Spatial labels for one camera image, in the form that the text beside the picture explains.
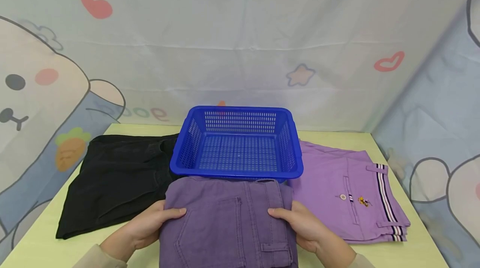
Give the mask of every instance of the hand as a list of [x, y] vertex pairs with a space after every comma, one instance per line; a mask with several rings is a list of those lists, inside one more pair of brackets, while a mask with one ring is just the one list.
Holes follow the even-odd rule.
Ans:
[[347, 268], [354, 261], [357, 253], [300, 202], [293, 201], [291, 211], [269, 208], [268, 214], [290, 223], [297, 233], [297, 244], [315, 253], [325, 268]]
[[318, 241], [327, 227], [298, 201], [292, 202], [292, 210], [284, 208], [269, 208], [268, 214], [290, 223], [297, 233], [297, 244], [306, 251], [317, 252]]
[[164, 205], [164, 200], [152, 204], [105, 239], [100, 248], [111, 257], [127, 262], [135, 250], [158, 240], [165, 221], [180, 218], [187, 212], [186, 208], [163, 210]]

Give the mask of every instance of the pink heart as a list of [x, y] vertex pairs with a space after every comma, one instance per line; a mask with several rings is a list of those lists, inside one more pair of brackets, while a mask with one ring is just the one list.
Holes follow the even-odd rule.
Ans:
[[[382, 58], [373, 65], [373, 67], [379, 72], [391, 72], [394, 71], [400, 64], [402, 63], [405, 57], [405, 53], [403, 51], [398, 51], [395, 53], [391, 58]], [[394, 63], [395, 64], [391, 67], [383, 66], [383, 63]]]
[[113, 9], [106, 0], [81, 0], [83, 6], [94, 18], [108, 18], [112, 15]]

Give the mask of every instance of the folded pants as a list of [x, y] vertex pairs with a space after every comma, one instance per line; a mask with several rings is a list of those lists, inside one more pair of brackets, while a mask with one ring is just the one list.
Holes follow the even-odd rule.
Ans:
[[291, 189], [275, 180], [177, 180], [165, 209], [186, 207], [187, 214], [162, 227], [160, 267], [298, 267], [294, 231], [267, 212], [291, 204]]
[[289, 180], [293, 198], [348, 243], [405, 241], [410, 221], [395, 200], [388, 166], [366, 151], [300, 142], [303, 174]]
[[68, 188], [56, 238], [128, 221], [165, 199], [168, 186], [179, 178], [170, 172], [177, 136], [94, 138]]

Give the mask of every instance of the bear eye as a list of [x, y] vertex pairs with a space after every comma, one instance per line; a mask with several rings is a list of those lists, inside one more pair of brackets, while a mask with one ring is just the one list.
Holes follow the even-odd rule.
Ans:
[[22, 76], [17, 74], [10, 74], [5, 78], [5, 83], [7, 87], [14, 91], [22, 90], [25, 87], [25, 79]]

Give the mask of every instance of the light yellow table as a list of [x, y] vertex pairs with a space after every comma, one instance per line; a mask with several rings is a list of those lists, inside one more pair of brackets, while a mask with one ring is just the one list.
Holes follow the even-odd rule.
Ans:
[[[113, 124], [105, 134], [124, 134], [142, 136], [162, 136], [180, 131], [178, 126], [127, 125]], [[349, 150], [366, 150], [376, 163], [386, 164], [385, 158], [375, 141], [368, 133], [312, 132], [300, 131], [300, 139], [329, 147]], [[1, 268], [68, 268], [95, 243], [101, 243], [121, 225], [97, 230], [68, 240], [56, 240], [55, 233], [63, 208], [67, 189], [77, 176], [78, 170], [63, 185], [53, 201], [35, 221], [25, 237], [18, 243]], [[408, 242], [377, 243], [373, 245], [355, 245], [353, 248], [365, 255], [377, 267], [392, 268], [448, 268], [440, 252], [433, 243], [425, 226], [408, 201], [403, 189], [393, 173], [389, 173], [390, 185], [395, 198], [411, 221], [408, 229]], [[129, 261], [129, 268], [157, 268], [158, 243], [135, 252]], [[301, 268], [322, 267], [317, 258], [299, 247]]]

